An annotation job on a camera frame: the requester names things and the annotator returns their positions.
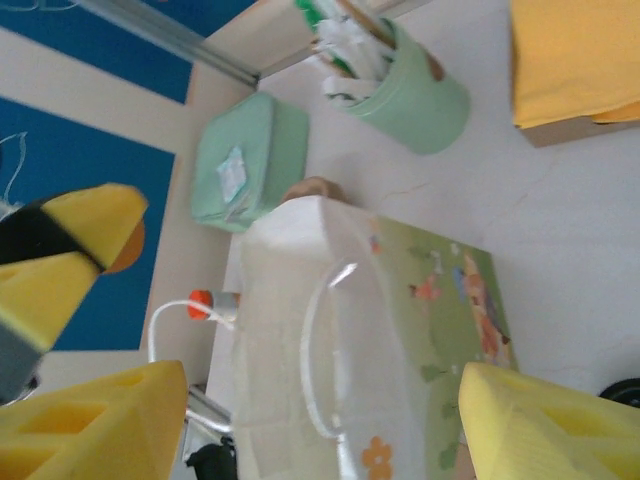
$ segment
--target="plastic handle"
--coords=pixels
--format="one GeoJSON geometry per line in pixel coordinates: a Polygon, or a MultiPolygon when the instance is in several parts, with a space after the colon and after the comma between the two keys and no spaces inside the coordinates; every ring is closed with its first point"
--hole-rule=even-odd
{"type": "Polygon", "coordinates": [[[350,273],[349,269],[352,271],[354,266],[355,264],[353,263],[341,260],[327,270],[311,295],[305,313],[304,323],[302,324],[302,336],[300,338],[300,380],[302,381],[302,393],[311,423],[322,437],[328,439],[340,437],[342,435],[342,429],[335,427],[332,422],[327,421],[318,407],[311,370],[311,337],[313,335],[313,327],[318,318],[320,305],[324,301],[329,288],[334,286],[339,281],[339,278],[347,276],[348,273],[350,273]]]}

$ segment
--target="white table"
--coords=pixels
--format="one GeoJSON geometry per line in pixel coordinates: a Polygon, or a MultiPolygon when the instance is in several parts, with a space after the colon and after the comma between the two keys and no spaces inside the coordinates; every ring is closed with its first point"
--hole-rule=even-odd
{"type": "MultiPolygon", "coordinates": [[[[531,147],[511,124],[508,21],[506,0],[436,0],[401,17],[471,93],[465,132],[436,155],[413,155],[332,110],[306,63],[262,89],[311,115],[307,175],[494,254],[523,372],[598,393],[640,375],[640,130],[531,147]]],[[[230,289],[241,287],[234,250],[230,289]]],[[[227,405],[229,349],[219,334],[210,374],[227,405]]]]}

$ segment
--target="yellow towel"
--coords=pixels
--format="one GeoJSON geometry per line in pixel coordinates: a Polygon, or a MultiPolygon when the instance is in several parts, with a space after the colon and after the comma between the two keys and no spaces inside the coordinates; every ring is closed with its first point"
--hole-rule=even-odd
{"type": "Polygon", "coordinates": [[[640,0],[512,0],[511,9],[516,125],[637,118],[640,0]]]}
{"type": "Polygon", "coordinates": [[[640,102],[616,108],[610,112],[598,113],[591,117],[596,123],[631,122],[640,120],[640,102]]]}

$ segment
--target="orange flower print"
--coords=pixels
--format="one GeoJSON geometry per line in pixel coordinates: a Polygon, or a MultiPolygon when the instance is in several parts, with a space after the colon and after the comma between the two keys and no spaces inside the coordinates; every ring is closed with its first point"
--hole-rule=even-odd
{"type": "Polygon", "coordinates": [[[362,464],[369,469],[369,480],[391,480],[393,466],[391,445],[383,443],[380,437],[371,439],[371,446],[362,452],[362,464]]]}

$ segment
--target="cardboard box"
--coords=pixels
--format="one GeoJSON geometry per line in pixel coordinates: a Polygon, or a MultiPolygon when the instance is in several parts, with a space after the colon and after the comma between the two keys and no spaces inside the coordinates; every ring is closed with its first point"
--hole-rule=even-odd
{"type": "MultiPolygon", "coordinates": [[[[518,68],[518,52],[511,36],[511,103],[515,95],[514,78],[518,68]]],[[[640,127],[640,121],[618,122],[618,123],[595,123],[591,117],[576,117],[567,120],[551,122],[537,127],[516,128],[529,140],[529,143],[536,148],[548,147],[559,143],[572,142],[582,138],[595,137],[605,133],[620,132],[630,128],[640,127]]]]}

